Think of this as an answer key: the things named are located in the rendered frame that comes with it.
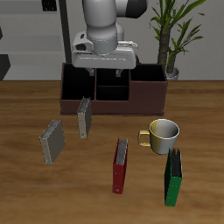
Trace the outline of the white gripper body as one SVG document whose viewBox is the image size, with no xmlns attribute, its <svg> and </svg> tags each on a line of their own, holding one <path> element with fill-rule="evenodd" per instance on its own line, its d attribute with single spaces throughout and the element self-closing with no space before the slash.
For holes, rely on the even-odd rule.
<svg viewBox="0 0 224 224">
<path fill-rule="evenodd" d="M 84 68 L 133 69 L 136 67 L 138 46 L 133 41 L 119 41 L 117 48 L 107 55 L 73 51 L 72 64 Z"/>
</svg>

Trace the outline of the dark brown desk caddy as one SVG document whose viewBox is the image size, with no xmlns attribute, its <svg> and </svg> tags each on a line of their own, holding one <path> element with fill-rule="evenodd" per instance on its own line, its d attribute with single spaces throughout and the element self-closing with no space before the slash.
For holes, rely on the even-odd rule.
<svg viewBox="0 0 224 224">
<path fill-rule="evenodd" d="M 92 113 L 108 116 L 162 116 L 167 79 L 159 64 L 138 64 L 122 71 L 97 69 L 93 76 L 70 63 L 62 65 L 60 113 L 75 115 L 81 100 L 91 100 Z"/>
</svg>

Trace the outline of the narrow grey book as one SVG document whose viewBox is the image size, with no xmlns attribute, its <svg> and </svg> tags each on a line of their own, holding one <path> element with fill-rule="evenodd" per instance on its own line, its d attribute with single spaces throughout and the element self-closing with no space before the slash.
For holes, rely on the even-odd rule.
<svg viewBox="0 0 224 224">
<path fill-rule="evenodd" d="M 92 124 L 91 99 L 82 98 L 79 109 L 77 111 L 80 138 L 87 138 L 90 126 Z"/>
</svg>

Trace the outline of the wide grey book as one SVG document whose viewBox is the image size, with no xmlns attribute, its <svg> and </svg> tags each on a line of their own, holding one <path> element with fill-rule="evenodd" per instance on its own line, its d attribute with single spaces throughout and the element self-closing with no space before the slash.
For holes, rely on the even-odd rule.
<svg viewBox="0 0 224 224">
<path fill-rule="evenodd" d="M 62 121 L 53 119 L 39 137 L 45 162 L 52 165 L 65 146 Z"/>
</svg>

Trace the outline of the red book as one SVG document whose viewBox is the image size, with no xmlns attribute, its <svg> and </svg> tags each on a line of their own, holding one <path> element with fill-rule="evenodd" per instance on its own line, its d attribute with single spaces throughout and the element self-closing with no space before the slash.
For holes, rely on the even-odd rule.
<svg viewBox="0 0 224 224">
<path fill-rule="evenodd" d="M 118 138 L 113 159 L 113 193 L 122 194 L 126 175 L 128 140 Z"/>
</svg>

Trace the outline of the green book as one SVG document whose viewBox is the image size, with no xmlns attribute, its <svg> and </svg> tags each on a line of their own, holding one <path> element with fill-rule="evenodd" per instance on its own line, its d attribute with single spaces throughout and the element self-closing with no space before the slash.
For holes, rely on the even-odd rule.
<svg viewBox="0 0 224 224">
<path fill-rule="evenodd" d="M 176 206 L 182 178 L 180 149 L 170 148 L 164 171 L 164 204 L 166 206 Z"/>
</svg>

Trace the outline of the green pot plant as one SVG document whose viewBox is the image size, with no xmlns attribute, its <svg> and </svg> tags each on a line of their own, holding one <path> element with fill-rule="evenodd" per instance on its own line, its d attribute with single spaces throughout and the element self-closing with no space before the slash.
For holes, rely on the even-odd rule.
<svg viewBox="0 0 224 224">
<path fill-rule="evenodd" d="M 186 54 L 186 46 L 194 40 L 202 39 L 197 36 L 200 31 L 200 24 L 187 31 L 192 19 L 180 23 L 189 12 L 202 5 L 206 0 L 195 0 L 190 3 L 186 0 L 178 9 L 177 0 L 159 0 L 159 10 L 153 8 L 156 16 L 150 20 L 155 21 L 157 27 L 153 27 L 159 42 L 157 63 L 164 67 L 168 81 L 176 81 L 179 77 L 179 70 L 175 67 L 176 57 L 179 53 Z"/>
</svg>

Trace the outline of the yellow and white mug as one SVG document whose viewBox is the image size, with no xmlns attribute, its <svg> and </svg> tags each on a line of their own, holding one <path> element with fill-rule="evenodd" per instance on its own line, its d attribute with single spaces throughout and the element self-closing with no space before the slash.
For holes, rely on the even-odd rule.
<svg viewBox="0 0 224 224">
<path fill-rule="evenodd" d="M 141 135 L 148 135 L 150 141 L 143 143 Z M 165 155 L 173 147 L 179 136 L 179 126 L 167 119 L 154 120 L 148 130 L 138 132 L 137 142 L 140 146 L 151 147 L 158 155 Z"/>
</svg>

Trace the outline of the black vent grille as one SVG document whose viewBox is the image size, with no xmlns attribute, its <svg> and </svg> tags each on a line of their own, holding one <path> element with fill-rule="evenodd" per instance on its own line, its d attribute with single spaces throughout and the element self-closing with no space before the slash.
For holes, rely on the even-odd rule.
<svg viewBox="0 0 224 224">
<path fill-rule="evenodd" d="M 56 0 L 41 0 L 43 11 L 56 11 Z"/>
</svg>

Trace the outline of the dark window frame post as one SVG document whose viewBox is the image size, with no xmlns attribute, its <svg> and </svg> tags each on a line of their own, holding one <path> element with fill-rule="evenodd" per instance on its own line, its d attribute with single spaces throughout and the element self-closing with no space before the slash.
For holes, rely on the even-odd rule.
<svg viewBox="0 0 224 224">
<path fill-rule="evenodd" d="M 66 63 L 71 63 L 72 53 L 71 53 L 71 43 L 70 43 L 70 34 L 69 34 L 69 26 L 68 26 L 66 0 L 59 0 L 59 14 L 60 14 L 60 20 L 61 20 Z"/>
</svg>

